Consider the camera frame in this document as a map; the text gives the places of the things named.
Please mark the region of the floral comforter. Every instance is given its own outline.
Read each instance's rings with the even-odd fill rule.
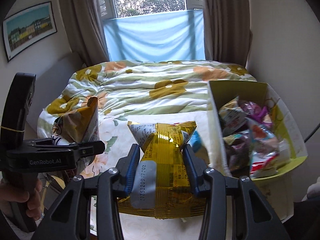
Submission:
[[[115,129],[120,122],[127,122],[130,115],[204,111],[207,81],[217,79],[255,80],[239,65],[216,61],[124,60],[91,66],[74,73],[61,95],[42,111],[38,137],[50,137],[59,115],[86,106],[92,96],[98,97],[99,134],[106,150],[82,173],[92,177],[108,167],[108,155],[121,136],[121,131]]]

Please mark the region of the screw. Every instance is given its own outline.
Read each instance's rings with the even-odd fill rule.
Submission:
[[[207,174],[214,173],[214,168],[206,168],[205,173]]]
[[[76,176],[74,176],[73,177],[73,181],[81,181],[81,179],[82,179],[82,176],[81,175],[76,175]]]
[[[109,172],[110,174],[116,174],[116,173],[118,172],[118,169],[117,169],[117,168],[110,168],[110,169],[108,170],[108,172]]]
[[[243,182],[249,182],[249,177],[247,177],[247,176],[242,176],[241,177],[241,180],[243,181]]]

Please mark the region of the gold snack bag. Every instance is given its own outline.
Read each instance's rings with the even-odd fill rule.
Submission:
[[[202,215],[205,199],[190,192],[181,154],[196,129],[196,122],[175,125],[128,122],[128,127],[144,155],[130,197],[119,200],[119,211],[160,219]]]
[[[54,145],[91,142],[99,140],[98,98],[91,97],[87,106],[67,112],[58,117],[52,127],[52,142]],[[80,174],[95,156],[82,158],[74,171],[68,171],[70,178]]]

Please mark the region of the blue cloth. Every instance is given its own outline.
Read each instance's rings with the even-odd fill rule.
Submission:
[[[103,25],[111,61],[205,59],[202,10],[110,19]]]

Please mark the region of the framed picture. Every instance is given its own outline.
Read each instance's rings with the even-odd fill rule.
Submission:
[[[3,40],[8,61],[33,43],[57,32],[51,2],[24,9],[3,21]]]

